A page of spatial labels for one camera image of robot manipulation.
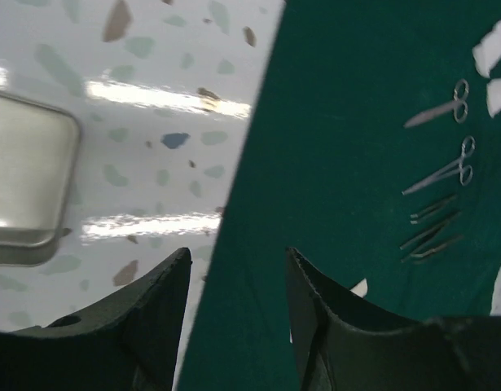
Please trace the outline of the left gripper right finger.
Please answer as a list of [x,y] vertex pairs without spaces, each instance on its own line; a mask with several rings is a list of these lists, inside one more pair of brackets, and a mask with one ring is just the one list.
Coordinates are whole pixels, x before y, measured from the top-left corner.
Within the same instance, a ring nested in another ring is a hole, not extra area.
[[407,319],[286,254],[301,389],[501,390],[501,316]]

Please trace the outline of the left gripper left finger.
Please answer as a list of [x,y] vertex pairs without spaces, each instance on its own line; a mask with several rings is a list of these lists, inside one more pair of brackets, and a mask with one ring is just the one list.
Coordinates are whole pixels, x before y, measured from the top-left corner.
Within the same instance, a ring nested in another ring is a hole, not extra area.
[[191,276],[179,248],[46,327],[0,332],[0,390],[170,390]]

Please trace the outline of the white gauze pad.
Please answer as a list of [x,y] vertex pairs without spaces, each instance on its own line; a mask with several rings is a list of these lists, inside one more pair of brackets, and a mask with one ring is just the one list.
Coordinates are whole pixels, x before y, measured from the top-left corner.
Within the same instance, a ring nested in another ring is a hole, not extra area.
[[501,60],[501,20],[473,47],[472,56],[477,72],[485,78]]
[[486,106],[491,118],[501,112],[501,78],[493,79],[487,84]]

